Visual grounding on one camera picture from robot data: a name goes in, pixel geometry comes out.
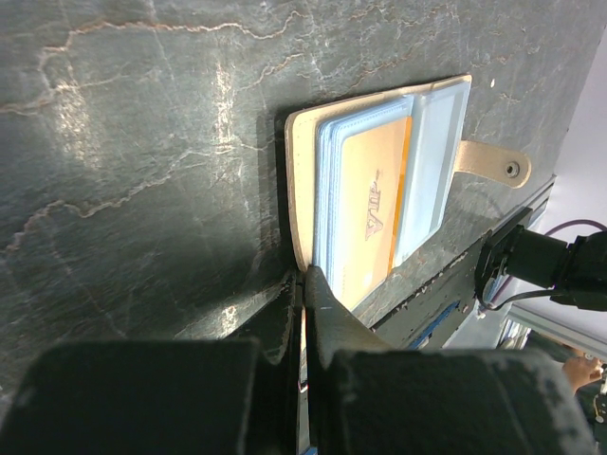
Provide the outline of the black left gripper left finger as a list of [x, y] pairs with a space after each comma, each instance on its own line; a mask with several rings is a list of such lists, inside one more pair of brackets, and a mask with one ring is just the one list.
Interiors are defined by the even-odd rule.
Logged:
[[227, 337], [99, 341], [46, 351], [1, 427], [5, 454], [294, 454], [302, 290]]

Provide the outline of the gold VIP card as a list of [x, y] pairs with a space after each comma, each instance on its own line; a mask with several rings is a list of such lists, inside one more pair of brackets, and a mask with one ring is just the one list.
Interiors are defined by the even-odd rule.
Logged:
[[412, 130], [407, 116], [350, 136], [343, 143], [340, 226], [334, 293], [354, 309], [393, 268], [397, 205]]

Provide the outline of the beige leather card holder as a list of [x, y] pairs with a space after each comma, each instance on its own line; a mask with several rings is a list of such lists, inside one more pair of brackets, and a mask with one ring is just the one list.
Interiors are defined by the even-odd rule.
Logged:
[[513, 189], [526, 184], [532, 164], [525, 154], [463, 139], [471, 82], [471, 76], [461, 75], [404, 86], [304, 109], [287, 118], [288, 212], [296, 262], [301, 270], [321, 269], [335, 297], [341, 164], [348, 137], [412, 118], [392, 270], [441, 228], [456, 173]]

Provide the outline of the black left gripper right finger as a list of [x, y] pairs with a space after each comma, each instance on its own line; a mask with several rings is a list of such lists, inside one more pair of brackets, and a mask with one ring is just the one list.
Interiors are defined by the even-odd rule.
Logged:
[[592, 454], [565, 376], [532, 351], [395, 350], [304, 279], [310, 437], [321, 454]]

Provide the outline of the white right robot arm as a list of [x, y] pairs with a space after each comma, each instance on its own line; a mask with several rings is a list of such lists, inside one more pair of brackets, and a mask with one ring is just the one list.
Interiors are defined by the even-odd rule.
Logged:
[[[489, 283], [508, 276], [537, 287], [498, 305], [487, 301]], [[475, 268], [475, 297], [488, 311], [519, 300], [548, 297], [580, 310], [606, 310], [606, 230], [566, 243], [525, 228], [504, 227], [487, 240]]]

